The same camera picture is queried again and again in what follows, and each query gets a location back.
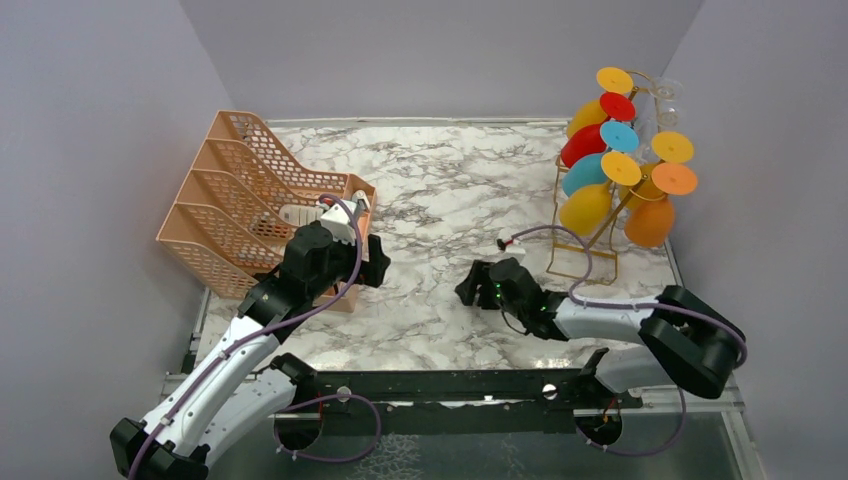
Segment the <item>yellow plastic wine glass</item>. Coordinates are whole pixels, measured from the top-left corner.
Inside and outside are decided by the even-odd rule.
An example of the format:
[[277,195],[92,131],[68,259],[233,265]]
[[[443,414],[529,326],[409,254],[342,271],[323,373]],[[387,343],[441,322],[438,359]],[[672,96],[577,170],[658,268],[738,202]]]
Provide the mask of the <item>yellow plastic wine glass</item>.
[[566,196],[559,209],[560,224],[580,236],[592,234],[607,217],[612,205],[614,186],[634,186],[641,178],[640,166],[629,155],[618,151],[605,153],[601,160],[607,181],[588,185]]

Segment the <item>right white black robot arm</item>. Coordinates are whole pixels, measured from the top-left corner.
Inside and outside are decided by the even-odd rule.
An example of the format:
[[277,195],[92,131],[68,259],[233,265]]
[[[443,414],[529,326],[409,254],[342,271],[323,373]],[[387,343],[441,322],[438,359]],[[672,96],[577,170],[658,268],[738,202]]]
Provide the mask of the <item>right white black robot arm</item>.
[[579,398],[600,407],[616,393],[675,385],[701,398],[721,396],[747,357],[744,333],[679,285],[632,299],[577,298],[543,289],[518,260],[476,260],[455,292],[465,306],[499,310],[543,340],[627,343],[593,358],[577,380]]

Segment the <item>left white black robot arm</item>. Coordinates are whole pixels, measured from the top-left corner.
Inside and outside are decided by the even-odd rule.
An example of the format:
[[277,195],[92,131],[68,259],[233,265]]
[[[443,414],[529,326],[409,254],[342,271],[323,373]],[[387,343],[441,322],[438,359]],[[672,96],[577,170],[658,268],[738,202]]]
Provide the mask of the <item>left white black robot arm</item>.
[[[297,229],[283,260],[247,293],[213,350],[142,419],[124,418],[110,433],[127,479],[205,479],[210,468],[273,413],[320,405],[316,372],[274,351],[307,318],[317,299],[341,283],[379,287],[391,263],[379,236],[346,244],[319,222]],[[245,379],[266,358],[269,366]]]

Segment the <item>orange plastic wine glass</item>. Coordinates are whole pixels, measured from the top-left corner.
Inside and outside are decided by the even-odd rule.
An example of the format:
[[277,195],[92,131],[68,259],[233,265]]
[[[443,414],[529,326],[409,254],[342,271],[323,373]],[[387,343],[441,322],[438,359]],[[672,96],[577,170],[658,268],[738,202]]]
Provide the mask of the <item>orange plastic wine glass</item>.
[[645,200],[631,209],[624,233],[633,244],[656,248],[665,242],[675,223],[672,197],[692,194],[698,186],[698,177],[685,164],[660,162],[650,169],[648,181],[659,196],[651,201],[645,196]]

